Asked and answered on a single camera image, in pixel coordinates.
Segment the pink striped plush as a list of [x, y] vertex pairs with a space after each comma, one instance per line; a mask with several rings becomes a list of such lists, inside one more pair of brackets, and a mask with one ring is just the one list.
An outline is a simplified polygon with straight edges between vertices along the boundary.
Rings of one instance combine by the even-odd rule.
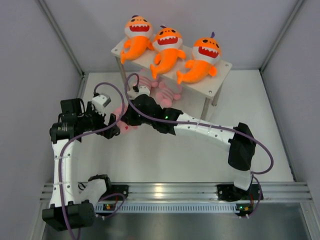
[[162, 108], [170, 108], [174, 101], [178, 101], [181, 98], [183, 87], [175, 82], [171, 82], [167, 79], [161, 80], [155, 99]]

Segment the large orange shark plush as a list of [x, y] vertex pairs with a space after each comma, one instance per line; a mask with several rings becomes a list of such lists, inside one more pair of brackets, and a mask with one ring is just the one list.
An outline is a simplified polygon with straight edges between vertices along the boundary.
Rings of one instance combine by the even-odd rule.
[[221, 47], [215, 39], [213, 31], [210, 37], [202, 37], [195, 41], [191, 50], [192, 59], [185, 62], [188, 72], [176, 72], [177, 83], [195, 84], [210, 75], [215, 77], [218, 70], [215, 66], [222, 57]]

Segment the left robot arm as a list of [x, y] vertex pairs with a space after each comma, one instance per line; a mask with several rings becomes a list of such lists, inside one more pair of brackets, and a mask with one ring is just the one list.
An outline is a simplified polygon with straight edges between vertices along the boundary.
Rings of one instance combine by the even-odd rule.
[[60, 102], [58, 121], [49, 130], [54, 153], [53, 191], [42, 220], [57, 231], [90, 227], [95, 221], [98, 200], [109, 199], [113, 187], [106, 174], [92, 176], [83, 191], [78, 189], [78, 160], [82, 138], [88, 133], [111, 139], [120, 134], [116, 116], [105, 124], [109, 96], [96, 94], [87, 104], [81, 98]]

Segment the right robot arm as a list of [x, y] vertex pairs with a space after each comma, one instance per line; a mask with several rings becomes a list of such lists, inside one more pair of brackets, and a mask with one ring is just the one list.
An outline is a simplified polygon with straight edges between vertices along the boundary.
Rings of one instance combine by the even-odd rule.
[[245, 123], [240, 122], [232, 128], [214, 125], [179, 109], [161, 107], [146, 94], [129, 102], [121, 120], [132, 127], [146, 124], [162, 134], [192, 137], [220, 146], [228, 153], [227, 163], [231, 168], [233, 185], [223, 188], [219, 198], [232, 202], [250, 196], [253, 183], [251, 166], [257, 143]]

